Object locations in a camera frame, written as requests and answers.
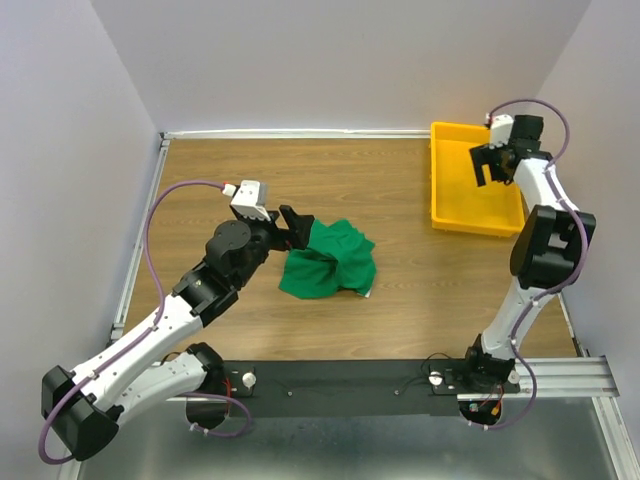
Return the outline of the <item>yellow plastic tray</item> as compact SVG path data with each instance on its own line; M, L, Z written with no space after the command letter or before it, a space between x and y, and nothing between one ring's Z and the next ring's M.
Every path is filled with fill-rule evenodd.
M435 229L499 237L521 232L525 216L517 186L476 183L470 149L488 141L483 126L431 124L430 214Z

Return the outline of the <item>green t shirt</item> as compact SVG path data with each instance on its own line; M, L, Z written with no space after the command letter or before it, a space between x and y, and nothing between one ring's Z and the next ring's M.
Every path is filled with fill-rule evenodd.
M279 289L303 300L340 291L367 298L377 274L374 248L375 243L346 219L329 225L315 220L307 247L288 254Z

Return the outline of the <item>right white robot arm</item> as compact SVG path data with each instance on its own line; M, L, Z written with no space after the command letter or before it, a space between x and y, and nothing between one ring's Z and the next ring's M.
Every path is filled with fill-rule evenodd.
M543 127L540 116L489 116L488 142L470 151L477 184L516 184L529 211L511 252L507 295L459 370L462 384L474 392L509 379L539 313L578 279L596 228L595 216L569 199L554 158L542 150Z

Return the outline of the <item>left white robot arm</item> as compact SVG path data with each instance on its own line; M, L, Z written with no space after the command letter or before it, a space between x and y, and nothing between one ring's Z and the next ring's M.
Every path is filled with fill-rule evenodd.
M314 216L299 215L288 205L263 219L235 214L215 229L202 260L161 297L145 320L72 370L49 370L41 388L45 425L38 443L40 458L57 462L45 447L48 433L55 432L70 459L87 460L127 421L176 395L210 395L225 406L233 404L224 361L208 345L193 344L171 361L157 361L222 316L271 251L305 249L314 221Z

